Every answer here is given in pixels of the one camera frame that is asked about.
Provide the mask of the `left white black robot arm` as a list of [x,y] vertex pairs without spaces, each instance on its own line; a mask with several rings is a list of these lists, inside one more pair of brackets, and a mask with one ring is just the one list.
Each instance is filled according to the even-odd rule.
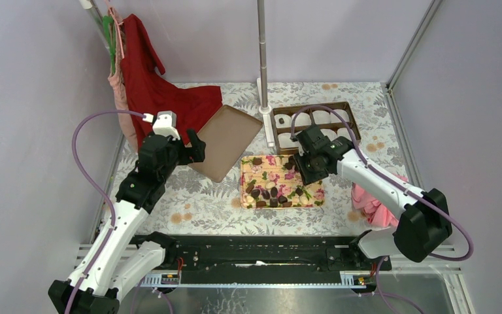
[[205,159],[204,141],[187,130],[190,147],[174,135],[144,138],[135,168],[121,182],[110,218],[82,262],[67,280],[55,280],[48,295],[58,313],[117,313],[127,293],[156,267],[176,262],[173,238],[150,234],[125,262],[121,257],[139,226],[165,193],[177,166]]

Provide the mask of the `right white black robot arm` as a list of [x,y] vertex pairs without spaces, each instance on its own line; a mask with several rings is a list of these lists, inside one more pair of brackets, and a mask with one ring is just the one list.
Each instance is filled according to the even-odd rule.
[[398,220],[397,226],[362,233],[352,242],[348,259],[364,270],[375,258],[402,254],[421,262],[452,234],[445,195],[436,188],[426,192],[378,167],[361,155],[345,137],[330,140],[318,126],[309,126],[291,137],[301,150],[294,155],[303,184],[341,175],[384,205]]

